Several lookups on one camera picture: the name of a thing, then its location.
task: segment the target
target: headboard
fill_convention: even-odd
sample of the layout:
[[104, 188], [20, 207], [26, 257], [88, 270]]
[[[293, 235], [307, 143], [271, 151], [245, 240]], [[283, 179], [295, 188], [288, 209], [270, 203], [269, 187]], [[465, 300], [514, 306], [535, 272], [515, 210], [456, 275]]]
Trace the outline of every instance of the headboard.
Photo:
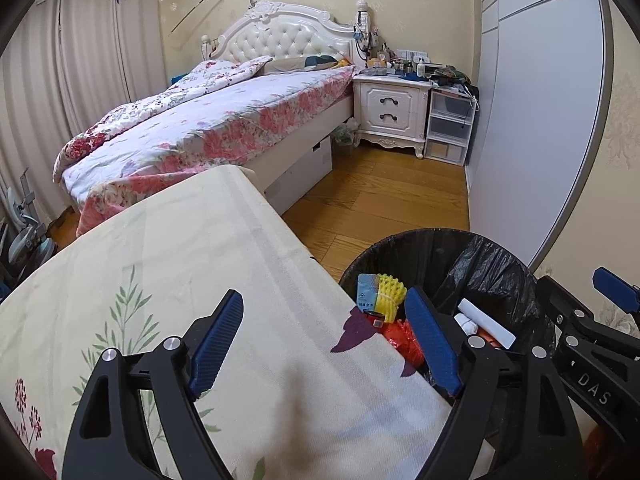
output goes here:
[[353, 27], [340, 25], [326, 10], [262, 0], [218, 38], [211, 59], [247, 61], [343, 54], [357, 65], [365, 61], [353, 39]]

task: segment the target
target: black trash bag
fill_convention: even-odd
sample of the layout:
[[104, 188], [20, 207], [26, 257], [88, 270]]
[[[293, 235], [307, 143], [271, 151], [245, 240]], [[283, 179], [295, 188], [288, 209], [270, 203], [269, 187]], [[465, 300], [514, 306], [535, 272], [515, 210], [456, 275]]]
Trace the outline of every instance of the black trash bag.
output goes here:
[[[389, 274], [406, 288], [421, 286], [439, 312], [455, 314], [467, 298], [516, 336], [510, 351], [527, 353], [542, 346], [551, 355], [556, 346], [553, 322], [536, 301], [536, 279], [529, 269], [500, 245], [469, 232], [418, 229], [389, 236], [358, 256], [340, 279], [356, 301], [358, 276]], [[498, 445], [498, 432], [508, 428], [514, 391], [498, 390], [485, 437]]]

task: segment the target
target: beige tablecloth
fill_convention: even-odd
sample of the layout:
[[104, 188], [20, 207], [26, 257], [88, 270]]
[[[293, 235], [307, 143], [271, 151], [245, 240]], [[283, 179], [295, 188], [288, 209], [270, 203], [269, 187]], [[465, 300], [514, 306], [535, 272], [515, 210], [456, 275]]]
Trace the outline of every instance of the beige tablecloth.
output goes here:
[[[0, 402], [38, 462], [60, 478], [104, 348], [149, 351], [229, 288], [244, 319], [198, 409], [235, 478], [415, 478], [449, 407], [420, 375], [401, 377], [404, 359], [359, 329], [353, 301], [235, 166], [98, 226], [0, 305]], [[143, 401], [162, 470], [177, 479], [152, 395]]]

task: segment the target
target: beige curtain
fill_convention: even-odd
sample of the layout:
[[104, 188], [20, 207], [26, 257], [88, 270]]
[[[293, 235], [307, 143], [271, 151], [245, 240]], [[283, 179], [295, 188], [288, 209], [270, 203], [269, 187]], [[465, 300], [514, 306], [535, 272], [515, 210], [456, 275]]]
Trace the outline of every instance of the beige curtain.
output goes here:
[[61, 0], [60, 57], [74, 135], [129, 101], [112, 0]]
[[115, 13], [130, 100], [166, 90], [158, 0], [121, 0]]
[[56, 71], [58, 0], [33, 6], [0, 57], [0, 173], [20, 196], [28, 167], [36, 210], [47, 223], [70, 203], [51, 181], [56, 156], [70, 138]]

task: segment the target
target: blue packet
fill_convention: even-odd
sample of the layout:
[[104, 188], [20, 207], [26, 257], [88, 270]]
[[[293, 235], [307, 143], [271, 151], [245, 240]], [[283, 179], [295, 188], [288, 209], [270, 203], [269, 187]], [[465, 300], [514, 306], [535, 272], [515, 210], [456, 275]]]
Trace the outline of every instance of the blue packet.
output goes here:
[[358, 296], [356, 303], [361, 311], [376, 309], [379, 284], [380, 278], [377, 274], [361, 274], [358, 276]]

